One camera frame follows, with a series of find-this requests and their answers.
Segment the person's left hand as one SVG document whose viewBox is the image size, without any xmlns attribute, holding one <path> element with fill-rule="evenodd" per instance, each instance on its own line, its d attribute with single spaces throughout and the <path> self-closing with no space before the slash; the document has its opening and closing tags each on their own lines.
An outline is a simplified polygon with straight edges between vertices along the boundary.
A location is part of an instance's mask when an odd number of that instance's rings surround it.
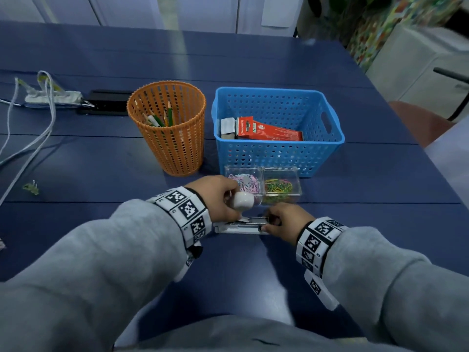
<svg viewBox="0 0 469 352">
<path fill-rule="evenodd" d="M 216 176 L 204 176 L 184 186 L 201 196 L 212 223 L 216 223 Z"/>
</svg>

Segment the white and silver stapler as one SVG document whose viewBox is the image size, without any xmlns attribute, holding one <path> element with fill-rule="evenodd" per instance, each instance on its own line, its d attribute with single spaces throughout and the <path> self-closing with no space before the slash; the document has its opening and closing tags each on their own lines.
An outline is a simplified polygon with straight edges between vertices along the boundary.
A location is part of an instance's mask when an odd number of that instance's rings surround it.
<svg viewBox="0 0 469 352">
<path fill-rule="evenodd" d="M 256 206 L 256 196 L 249 192 L 239 191 L 231 195 L 228 206 L 242 214 L 239 220 L 232 222 L 218 222 L 213 224 L 217 234 L 246 234 L 263 235 L 266 232 L 261 227 L 269 224 L 269 218 L 265 216 L 245 216 L 244 213 Z"/>
</svg>

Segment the person's left forearm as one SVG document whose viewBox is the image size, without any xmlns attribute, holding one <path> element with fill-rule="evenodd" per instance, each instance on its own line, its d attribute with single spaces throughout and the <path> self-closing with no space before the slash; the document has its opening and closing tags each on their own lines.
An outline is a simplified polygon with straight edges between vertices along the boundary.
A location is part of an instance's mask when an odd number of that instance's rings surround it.
<svg viewBox="0 0 469 352">
<path fill-rule="evenodd" d="M 110 352 L 181 271 L 186 222 L 131 200 L 70 231 L 0 284 L 0 352 Z"/>
</svg>

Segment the person's right forearm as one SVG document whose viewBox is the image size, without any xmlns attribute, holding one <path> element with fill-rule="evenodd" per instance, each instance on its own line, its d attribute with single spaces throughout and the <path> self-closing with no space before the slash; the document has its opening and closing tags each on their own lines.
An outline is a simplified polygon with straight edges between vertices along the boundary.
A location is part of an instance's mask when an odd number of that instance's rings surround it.
<svg viewBox="0 0 469 352">
<path fill-rule="evenodd" d="M 326 255 L 322 278 L 370 341 L 469 352 L 469 277 L 393 245 L 377 229 L 344 230 Z"/>
</svg>

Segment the clear box of paper clips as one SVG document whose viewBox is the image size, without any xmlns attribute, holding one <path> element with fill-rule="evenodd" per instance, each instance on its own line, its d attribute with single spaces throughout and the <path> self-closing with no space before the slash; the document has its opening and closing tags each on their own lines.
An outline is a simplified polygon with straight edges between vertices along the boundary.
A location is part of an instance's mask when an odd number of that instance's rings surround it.
<svg viewBox="0 0 469 352">
<path fill-rule="evenodd" d="M 266 189 L 261 167 L 226 165 L 224 167 L 224 175 L 237 181 L 241 191 L 253 194 L 254 206 L 262 204 Z"/>
</svg>

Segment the clear box of rubber bands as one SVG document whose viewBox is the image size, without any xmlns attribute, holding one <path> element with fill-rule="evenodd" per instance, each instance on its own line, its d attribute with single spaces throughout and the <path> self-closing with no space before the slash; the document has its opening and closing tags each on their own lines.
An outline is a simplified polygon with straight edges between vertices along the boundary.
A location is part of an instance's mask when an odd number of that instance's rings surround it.
<svg viewBox="0 0 469 352">
<path fill-rule="evenodd" d="M 261 167 L 261 173 L 262 206 L 299 201 L 303 192 L 297 167 Z"/>
</svg>

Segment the left marker-printed wristband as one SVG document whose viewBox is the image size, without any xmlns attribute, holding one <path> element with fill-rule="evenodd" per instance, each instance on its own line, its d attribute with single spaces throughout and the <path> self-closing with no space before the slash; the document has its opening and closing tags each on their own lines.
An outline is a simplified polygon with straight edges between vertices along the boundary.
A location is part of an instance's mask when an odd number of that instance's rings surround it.
<svg viewBox="0 0 469 352">
<path fill-rule="evenodd" d="M 199 194 L 182 186 L 166 190 L 148 199 L 148 202 L 167 212 L 180 228 L 186 249 L 186 261 L 174 278 L 177 283 L 202 255 L 200 240 L 210 233 L 213 227 L 208 208 Z"/>
</svg>

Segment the marker-printed wristband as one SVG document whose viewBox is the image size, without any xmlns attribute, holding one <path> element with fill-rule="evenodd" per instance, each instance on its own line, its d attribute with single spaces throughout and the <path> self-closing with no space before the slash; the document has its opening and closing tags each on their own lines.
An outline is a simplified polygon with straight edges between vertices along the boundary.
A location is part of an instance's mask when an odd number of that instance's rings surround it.
<svg viewBox="0 0 469 352">
<path fill-rule="evenodd" d="M 174 278 L 177 283 L 202 255 L 200 240 L 210 233 L 213 227 L 208 208 L 199 194 L 182 186 L 166 190 L 148 199 L 148 202 L 167 212 L 180 228 L 186 249 L 186 261 Z"/>
<path fill-rule="evenodd" d="M 304 278 L 327 310 L 339 306 L 322 280 L 326 256 L 333 243 L 348 227 L 330 217 L 309 222 L 298 236 L 296 260 L 306 268 Z"/>
</svg>

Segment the small white box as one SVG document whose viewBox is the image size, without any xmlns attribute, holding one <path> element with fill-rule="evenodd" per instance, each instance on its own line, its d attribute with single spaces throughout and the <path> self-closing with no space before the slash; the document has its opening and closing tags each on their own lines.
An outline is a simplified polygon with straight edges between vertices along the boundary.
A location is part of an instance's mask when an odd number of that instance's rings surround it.
<svg viewBox="0 0 469 352">
<path fill-rule="evenodd" d="M 235 140 L 237 136 L 237 119 L 224 118 L 220 120 L 220 138 L 224 140 Z"/>
</svg>

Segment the blue perforated plastic basket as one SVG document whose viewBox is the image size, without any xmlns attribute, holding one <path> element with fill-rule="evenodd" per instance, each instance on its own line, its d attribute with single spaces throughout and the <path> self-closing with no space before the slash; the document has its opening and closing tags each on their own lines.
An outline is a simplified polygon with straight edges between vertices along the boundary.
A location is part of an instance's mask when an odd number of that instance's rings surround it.
<svg viewBox="0 0 469 352">
<path fill-rule="evenodd" d="M 252 117 L 264 125 L 299 131 L 302 141 L 223 139 L 221 121 Z M 220 87 L 212 105 L 213 135 L 220 172 L 226 165 L 292 167 L 309 178 L 344 142 L 335 110 L 317 90 Z"/>
</svg>

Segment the red cardboard box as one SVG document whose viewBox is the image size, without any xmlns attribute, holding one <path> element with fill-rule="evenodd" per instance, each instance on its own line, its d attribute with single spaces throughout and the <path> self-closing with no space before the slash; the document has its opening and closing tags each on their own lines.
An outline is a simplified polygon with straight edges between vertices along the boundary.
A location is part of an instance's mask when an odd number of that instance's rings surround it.
<svg viewBox="0 0 469 352">
<path fill-rule="evenodd" d="M 255 121 L 253 117 L 235 120 L 235 135 L 242 140 L 303 141 L 302 132 Z"/>
</svg>

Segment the white cabinet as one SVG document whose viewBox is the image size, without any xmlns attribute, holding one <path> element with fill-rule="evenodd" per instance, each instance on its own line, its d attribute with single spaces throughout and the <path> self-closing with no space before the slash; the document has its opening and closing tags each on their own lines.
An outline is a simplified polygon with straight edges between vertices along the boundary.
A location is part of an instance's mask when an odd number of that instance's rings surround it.
<svg viewBox="0 0 469 352">
<path fill-rule="evenodd" d="M 0 20 L 292 36 L 303 0 L 0 0 Z"/>
</svg>

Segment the white storage unit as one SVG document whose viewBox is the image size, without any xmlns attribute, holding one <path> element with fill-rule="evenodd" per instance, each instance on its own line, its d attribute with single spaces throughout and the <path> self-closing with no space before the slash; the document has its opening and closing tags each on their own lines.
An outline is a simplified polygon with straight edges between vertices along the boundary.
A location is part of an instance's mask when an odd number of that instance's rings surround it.
<svg viewBox="0 0 469 352">
<path fill-rule="evenodd" d="M 469 84 L 434 72 L 469 77 L 469 38 L 446 28 L 397 25 L 366 71 L 390 101 L 402 101 L 450 119 Z"/>
</svg>

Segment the colourful patterned cloth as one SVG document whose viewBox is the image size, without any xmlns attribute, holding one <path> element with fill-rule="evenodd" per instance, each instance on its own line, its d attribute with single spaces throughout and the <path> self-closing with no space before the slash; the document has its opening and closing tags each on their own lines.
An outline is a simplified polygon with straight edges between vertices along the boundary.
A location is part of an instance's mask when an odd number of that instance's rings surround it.
<svg viewBox="0 0 469 352">
<path fill-rule="evenodd" d="M 442 27 L 464 0 L 391 0 L 383 11 L 370 11 L 359 22 L 347 46 L 363 72 L 372 65 L 393 29 L 399 24 Z"/>
</svg>

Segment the black bar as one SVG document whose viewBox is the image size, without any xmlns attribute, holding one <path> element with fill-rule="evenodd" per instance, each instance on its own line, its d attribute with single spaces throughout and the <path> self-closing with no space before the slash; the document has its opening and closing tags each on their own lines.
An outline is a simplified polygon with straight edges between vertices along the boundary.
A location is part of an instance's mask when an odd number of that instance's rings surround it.
<svg viewBox="0 0 469 352">
<path fill-rule="evenodd" d="M 448 78 L 451 78 L 456 81 L 463 82 L 469 85 L 469 76 L 466 76 L 466 75 L 463 75 L 454 71 L 446 70 L 440 67 L 435 67 L 432 71 L 439 75 L 442 75 L 442 76 L 445 76 L 445 77 L 448 77 Z"/>
</svg>

